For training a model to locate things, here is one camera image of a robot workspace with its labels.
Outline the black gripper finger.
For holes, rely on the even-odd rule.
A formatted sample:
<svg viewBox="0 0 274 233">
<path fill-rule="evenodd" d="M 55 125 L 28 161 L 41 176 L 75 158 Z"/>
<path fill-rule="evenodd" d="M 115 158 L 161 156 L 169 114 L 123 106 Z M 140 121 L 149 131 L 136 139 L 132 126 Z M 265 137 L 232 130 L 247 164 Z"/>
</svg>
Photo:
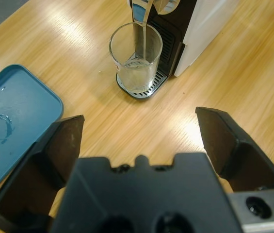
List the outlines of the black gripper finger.
<svg viewBox="0 0 274 233">
<path fill-rule="evenodd" d="M 52 204 L 79 157 L 84 121 L 83 115 L 56 121 L 31 145 L 0 188 L 0 230 L 49 232 Z"/>
<path fill-rule="evenodd" d="M 196 107 L 204 148 L 234 192 L 274 189 L 274 164 L 227 113 Z"/>
</svg>

